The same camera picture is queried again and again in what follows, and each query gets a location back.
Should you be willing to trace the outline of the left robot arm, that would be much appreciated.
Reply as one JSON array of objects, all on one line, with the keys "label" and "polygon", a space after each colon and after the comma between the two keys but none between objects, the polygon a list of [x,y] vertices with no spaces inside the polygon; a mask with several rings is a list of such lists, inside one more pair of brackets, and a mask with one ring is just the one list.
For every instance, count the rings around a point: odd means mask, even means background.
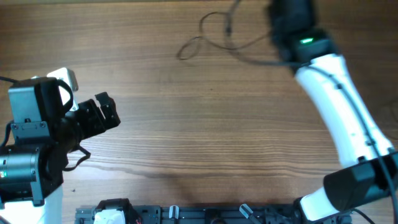
[{"label": "left robot arm", "polygon": [[[116,104],[106,92],[94,100],[62,102],[62,80],[41,77],[15,82],[9,89],[14,119],[1,144],[1,223],[61,223],[63,173],[73,170],[68,154],[91,154],[80,143],[120,124]],[[7,140],[12,136],[14,143]]]}]

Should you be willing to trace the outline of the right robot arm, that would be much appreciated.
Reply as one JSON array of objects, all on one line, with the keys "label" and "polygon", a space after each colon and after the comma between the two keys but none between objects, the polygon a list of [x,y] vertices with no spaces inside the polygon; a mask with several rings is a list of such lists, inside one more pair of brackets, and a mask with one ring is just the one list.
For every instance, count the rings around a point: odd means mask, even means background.
[{"label": "right robot arm", "polygon": [[302,223],[319,223],[390,197],[397,203],[397,151],[371,117],[344,56],[317,26],[311,1],[272,1],[271,37],[281,59],[317,107],[336,146],[341,170],[298,200]]}]

